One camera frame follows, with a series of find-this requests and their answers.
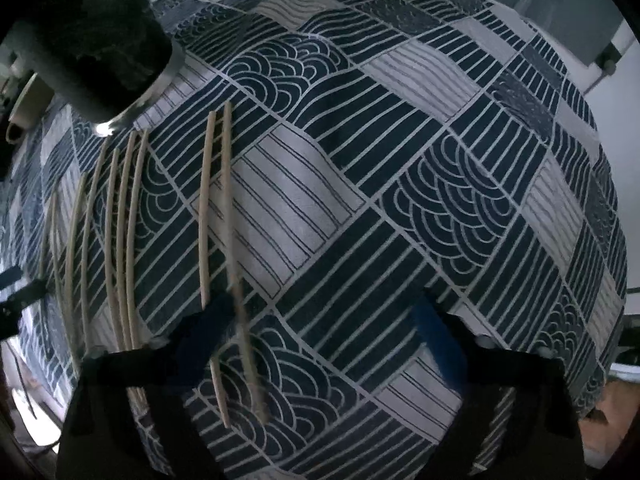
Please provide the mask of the wooden chopstick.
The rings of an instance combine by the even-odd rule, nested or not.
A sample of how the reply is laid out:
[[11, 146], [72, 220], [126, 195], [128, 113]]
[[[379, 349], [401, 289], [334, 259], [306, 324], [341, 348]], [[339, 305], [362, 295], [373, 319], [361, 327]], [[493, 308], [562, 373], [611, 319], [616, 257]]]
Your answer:
[[78, 367], [77, 364], [77, 339], [75, 335], [75, 323], [73, 318], [74, 308], [74, 259], [75, 259], [75, 247], [77, 226], [80, 217], [82, 196], [84, 196], [84, 189], [87, 181], [87, 175], [82, 174], [80, 176], [78, 187], [76, 190], [74, 206], [72, 216], [70, 217], [70, 225], [68, 226], [67, 246], [65, 253], [65, 275], [64, 275], [64, 321], [65, 321], [65, 333], [67, 337], [68, 348], [70, 348], [70, 358], [72, 359], [73, 366]]
[[[213, 143], [216, 113], [207, 114], [205, 140], [202, 157], [200, 195], [198, 196], [198, 276], [200, 277], [201, 305], [206, 308], [209, 303], [209, 265], [208, 265], [208, 200], [210, 165], [212, 164]], [[221, 371], [216, 356], [209, 360], [216, 401], [220, 419], [224, 428], [230, 427], [227, 397], [222, 384]]]
[[134, 154], [134, 144], [136, 144], [137, 133], [130, 133], [127, 141], [124, 164], [122, 165], [122, 175], [120, 176], [116, 222], [116, 282], [117, 297], [119, 306], [119, 335], [122, 336], [122, 350], [128, 351], [131, 348], [130, 326], [127, 312], [126, 299], [126, 256], [125, 237], [127, 226], [127, 191], [130, 175], [132, 155]]
[[131, 187], [127, 240], [126, 240], [126, 258], [125, 258], [126, 300], [127, 300], [128, 335], [129, 335], [132, 350], [137, 350], [141, 346], [136, 300], [134, 300], [134, 260], [136, 260], [136, 258], [134, 258], [134, 239], [136, 238], [137, 213], [138, 213], [138, 206], [139, 206], [144, 156], [149, 145], [149, 135], [150, 135], [149, 129], [145, 129], [142, 132], [139, 151], [137, 154], [136, 166], [134, 167], [134, 183], [132, 184], [132, 187]]
[[232, 103], [224, 102], [221, 131], [221, 176], [222, 220], [224, 220], [224, 247], [226, 248], [228, 284], [234, 301], [236, 312], [236, 332], [242, 360], [243, 370], [250, 389], [252, 409], [257, 419], [265, 425], [268, 420], [264, 392], [260, 385], [254, 359], [253, 346], [250, 342], [250, 318], [244, 304], [243, 286], [238, 257], [235, 247], [233, 178], [232, 178]]
[[110, 310], [111, 322], [114, 330], [116, 349], [122, 351], [125, 348], [122, 338], [122, 326], [120, 326], [119, 303], [114, 285], [113, 268], [113, 212], [114, 195], [117, 179], [119, 149], [114, 148], [111, 159], [110, 174], [108, 175], [105, 219], [104, 219], [104, 275], [108, 310]]

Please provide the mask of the white ceramic mug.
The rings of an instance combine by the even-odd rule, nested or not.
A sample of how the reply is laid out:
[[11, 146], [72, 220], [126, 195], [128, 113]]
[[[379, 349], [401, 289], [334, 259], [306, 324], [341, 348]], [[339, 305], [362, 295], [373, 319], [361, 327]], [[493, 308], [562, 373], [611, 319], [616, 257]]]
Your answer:
[[54, 90], [37, 73], [33, 73], [9, 114], [6, 142], [19, 144], [26, 131], [38, 124], [53, 97]]

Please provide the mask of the blue white patterned tablecloth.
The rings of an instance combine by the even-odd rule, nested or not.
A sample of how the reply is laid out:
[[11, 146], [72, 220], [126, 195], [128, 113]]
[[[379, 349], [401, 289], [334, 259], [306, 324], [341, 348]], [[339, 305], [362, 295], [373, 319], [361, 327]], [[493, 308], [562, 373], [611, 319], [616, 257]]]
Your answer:
[[198, 196], [207, 114], [232, 103], [236, 254], [270, 417], [239, 348], [220, 352], [230, 427], [209, 378], [186, 394], [231, 479], [413, 479], [460, 404], [416, 332], [429, 289], [504, 348], [552, 350], [579, 415], [599, 399], [622, 328], [626, 247], [588, 103], [546, 38], [488, 0], [155, 0], [184, 52], [134, 128], [101, 141], [55, 101], [18, 150], [4, 262], [53, 294], [18, 346], [58, 400], [76, 384], [64, 321], [116, 349], [104, 275], [130, 133], [144, 156], [134, 300], [140, 341], [201, 307]]

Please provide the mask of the dark metal utensil cup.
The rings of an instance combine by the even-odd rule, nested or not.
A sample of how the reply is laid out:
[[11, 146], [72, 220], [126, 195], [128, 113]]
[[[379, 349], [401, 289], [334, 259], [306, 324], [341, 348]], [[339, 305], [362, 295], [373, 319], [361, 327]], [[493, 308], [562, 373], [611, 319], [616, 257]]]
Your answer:
[[149, 0], [1, 0], [1, 38], [97, 136], [131, 127], [184, 64]]

